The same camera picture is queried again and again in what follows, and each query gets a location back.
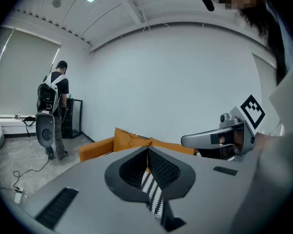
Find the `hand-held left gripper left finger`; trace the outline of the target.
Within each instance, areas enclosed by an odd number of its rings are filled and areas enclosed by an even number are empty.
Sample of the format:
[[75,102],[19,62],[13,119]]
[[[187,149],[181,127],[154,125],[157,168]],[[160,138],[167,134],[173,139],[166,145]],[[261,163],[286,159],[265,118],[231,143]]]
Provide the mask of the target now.
[[149,202],[148,194],[141,189],[147,169],[147,155],[148,147],[141,147],[107,167],[105,183],[120,199],[128,202]]

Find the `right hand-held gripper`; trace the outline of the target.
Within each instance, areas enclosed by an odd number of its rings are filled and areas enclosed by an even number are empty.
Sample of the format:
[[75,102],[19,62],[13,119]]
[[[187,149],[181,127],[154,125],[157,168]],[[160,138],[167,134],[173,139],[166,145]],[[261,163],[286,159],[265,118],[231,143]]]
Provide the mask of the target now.
[[202,157],[242,161],[254,149],[256,134],[266,114],[250,95],[241,105],[220,116],[219,128],[181,137],[181,144]]

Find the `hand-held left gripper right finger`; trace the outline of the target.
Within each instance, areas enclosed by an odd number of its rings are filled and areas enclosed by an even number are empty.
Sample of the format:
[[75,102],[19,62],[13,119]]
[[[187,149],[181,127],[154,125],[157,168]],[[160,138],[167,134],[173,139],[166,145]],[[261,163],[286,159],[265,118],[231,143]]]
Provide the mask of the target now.
[[148,148],[148,168],[162,190],[164,200],[185,197],[194,185],[196,174],[188,164],[154,148]]

